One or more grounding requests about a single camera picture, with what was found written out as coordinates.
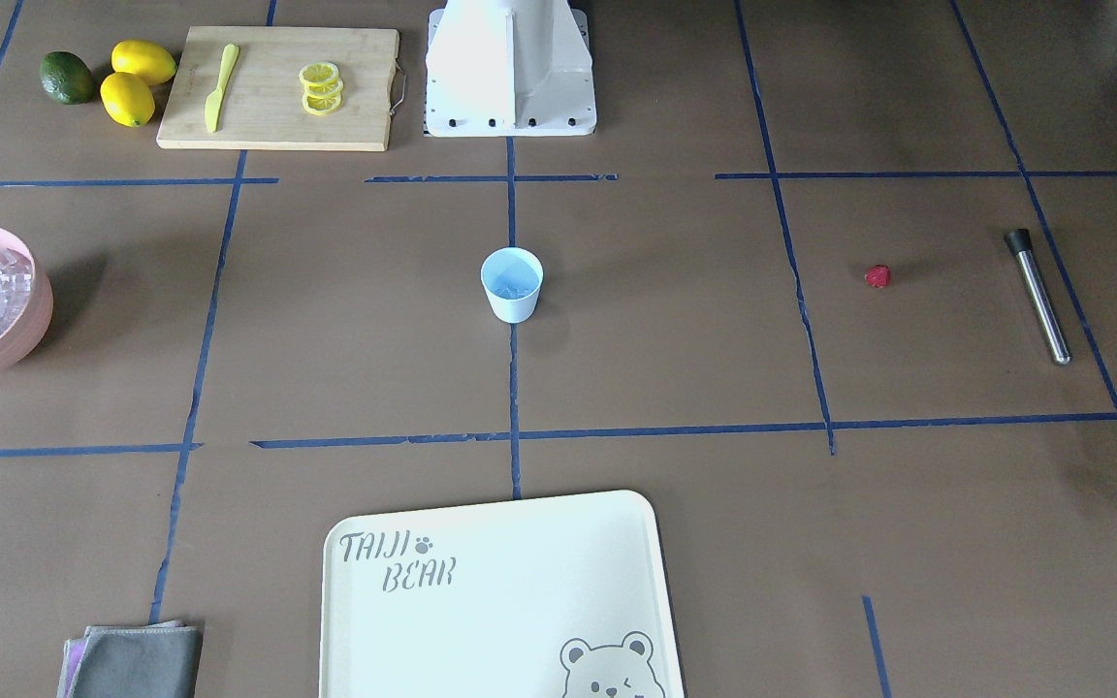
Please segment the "pink bowl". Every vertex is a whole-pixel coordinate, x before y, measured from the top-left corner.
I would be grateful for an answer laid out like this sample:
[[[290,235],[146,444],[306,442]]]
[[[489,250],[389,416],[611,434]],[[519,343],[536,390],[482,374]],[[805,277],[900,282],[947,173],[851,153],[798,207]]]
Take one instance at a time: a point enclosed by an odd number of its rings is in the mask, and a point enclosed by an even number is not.
[[[0,371],[13,366],[40,344],[52,315],[52,288],[44,266],[17,235],[0,227],[0,250],[16,250],[34,262],[35,287],[21,315],[0,336]]]

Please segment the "white post base plate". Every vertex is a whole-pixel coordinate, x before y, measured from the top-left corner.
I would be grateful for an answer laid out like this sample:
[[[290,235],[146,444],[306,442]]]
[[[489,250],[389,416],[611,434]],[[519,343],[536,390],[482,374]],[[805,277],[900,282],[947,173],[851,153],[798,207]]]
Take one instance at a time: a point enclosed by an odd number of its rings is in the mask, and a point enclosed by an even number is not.
[[[595,132],[589,19],[567,1],[448,1],[429,16],[424,63],[431,137]]]

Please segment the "steel muddler black tip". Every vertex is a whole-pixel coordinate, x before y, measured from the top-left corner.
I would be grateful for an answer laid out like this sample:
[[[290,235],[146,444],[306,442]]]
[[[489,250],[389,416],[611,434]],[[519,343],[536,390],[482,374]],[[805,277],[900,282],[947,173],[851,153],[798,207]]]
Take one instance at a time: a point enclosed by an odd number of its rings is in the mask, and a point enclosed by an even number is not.
[[[1023,227],[1009,231],[1005,235],[1005,243],[1012,258],[1014,258],[1021,279],[1023,279],[1025,291],[1037,315],[1038,327],[1041,331],[1046,346],[1049,348],[1051,361],[1058,365],[1069,365],[1072,354],[1069,351],[1067,338],[1052,309],[1052,303],[1043,283],[1043,275],[1037,264],[1032,235]]]

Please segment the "beige bear tray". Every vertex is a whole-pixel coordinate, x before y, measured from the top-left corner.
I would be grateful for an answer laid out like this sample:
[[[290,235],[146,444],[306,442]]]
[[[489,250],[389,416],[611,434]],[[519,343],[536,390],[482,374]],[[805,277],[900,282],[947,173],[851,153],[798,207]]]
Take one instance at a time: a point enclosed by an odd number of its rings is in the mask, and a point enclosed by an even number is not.
[[[323,547],[322,697],[682,697],[634,491],[364,514]]]

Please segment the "clear ice cube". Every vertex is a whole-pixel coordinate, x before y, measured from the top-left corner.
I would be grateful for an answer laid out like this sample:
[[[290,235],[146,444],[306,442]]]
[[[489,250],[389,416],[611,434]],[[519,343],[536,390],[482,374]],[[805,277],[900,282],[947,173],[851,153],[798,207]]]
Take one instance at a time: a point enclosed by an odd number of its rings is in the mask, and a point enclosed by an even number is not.
[[[540,279],[531,272],[503,272],[493,279],[489,291],[502,300],[517,302],[527,298],[540,288]]]

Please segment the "grey folded cloth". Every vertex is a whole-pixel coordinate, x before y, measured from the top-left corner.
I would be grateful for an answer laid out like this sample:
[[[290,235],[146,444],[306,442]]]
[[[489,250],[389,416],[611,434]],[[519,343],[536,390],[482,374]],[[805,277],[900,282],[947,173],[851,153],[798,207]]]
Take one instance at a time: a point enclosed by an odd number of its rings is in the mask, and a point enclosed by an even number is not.
[[[203,635],[164,621],[145,627],[90,624],[63,646],[58,697],[192,697]]]

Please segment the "yellow lemon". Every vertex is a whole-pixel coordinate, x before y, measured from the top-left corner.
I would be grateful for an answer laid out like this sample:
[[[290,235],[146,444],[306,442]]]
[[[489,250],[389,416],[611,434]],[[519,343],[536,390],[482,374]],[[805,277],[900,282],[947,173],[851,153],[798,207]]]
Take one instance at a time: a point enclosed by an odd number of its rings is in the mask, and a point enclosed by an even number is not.
[[[168,83],[176,74],[176,61],[164,46],[130,39],[112,48],[112,70],[136,75],[146,85]]]
[[[134,74],[107,75],[101,84],[99,97],[111,119],[124,127],[143,127],[155,114],[156,103],[149,85]]]

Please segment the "wooden cutting board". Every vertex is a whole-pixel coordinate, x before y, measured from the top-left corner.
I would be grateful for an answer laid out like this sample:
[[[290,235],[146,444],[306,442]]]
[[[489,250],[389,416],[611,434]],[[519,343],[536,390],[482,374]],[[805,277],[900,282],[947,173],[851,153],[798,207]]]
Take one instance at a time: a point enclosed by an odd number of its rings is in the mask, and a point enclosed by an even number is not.
[[[239,59],[225,92],[220,128],[210,134],[206,96],[228,44],[239,46]],[[399,46],[395,28],[192,26],[170,84],[157,145],[381,153],[389,145]],[[344,102],[328,115],[314,116],[302,107],[298,74],[322,61],[338,66]]]

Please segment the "green avocado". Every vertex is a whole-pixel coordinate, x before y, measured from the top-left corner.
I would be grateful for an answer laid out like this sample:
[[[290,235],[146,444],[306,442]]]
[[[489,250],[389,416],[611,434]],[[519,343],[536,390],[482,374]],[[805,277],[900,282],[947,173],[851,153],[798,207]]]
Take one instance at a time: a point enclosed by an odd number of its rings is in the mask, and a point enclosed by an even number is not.
[[[83,59],[74,52],[46,52],[39,66],[44,93],[58,105],[87,105],[97,96],[97,84]]]

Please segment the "red strawberry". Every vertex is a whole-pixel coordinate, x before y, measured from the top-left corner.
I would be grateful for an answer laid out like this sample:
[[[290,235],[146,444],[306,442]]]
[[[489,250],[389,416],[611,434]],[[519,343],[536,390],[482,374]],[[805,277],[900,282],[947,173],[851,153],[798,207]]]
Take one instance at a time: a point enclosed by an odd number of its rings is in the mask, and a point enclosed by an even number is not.
[[[875,290],[884,290],[892,283],[892,269],[887,265],[873,265],[865,270],[865,283]]]

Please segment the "lemon slices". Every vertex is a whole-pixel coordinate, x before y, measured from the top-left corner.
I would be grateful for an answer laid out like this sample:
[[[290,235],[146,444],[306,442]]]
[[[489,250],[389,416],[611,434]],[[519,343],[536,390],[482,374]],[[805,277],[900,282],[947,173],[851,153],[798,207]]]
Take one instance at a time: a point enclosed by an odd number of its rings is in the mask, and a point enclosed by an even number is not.
[[[335,63],[309,63],[298,74],[302,107],[305,113],[324,116],[337,111],[344,102],[344,80]]]

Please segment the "blue plastic cup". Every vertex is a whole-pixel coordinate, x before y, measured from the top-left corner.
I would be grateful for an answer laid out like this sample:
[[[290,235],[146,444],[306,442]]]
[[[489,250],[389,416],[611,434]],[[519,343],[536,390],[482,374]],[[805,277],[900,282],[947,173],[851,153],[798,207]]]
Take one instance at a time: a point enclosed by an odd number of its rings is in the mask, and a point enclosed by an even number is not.
[[[495,317],[521,324],[540,302],[545,272],[540,258],[522,247],[509,246],[485,258],[479,277]]]

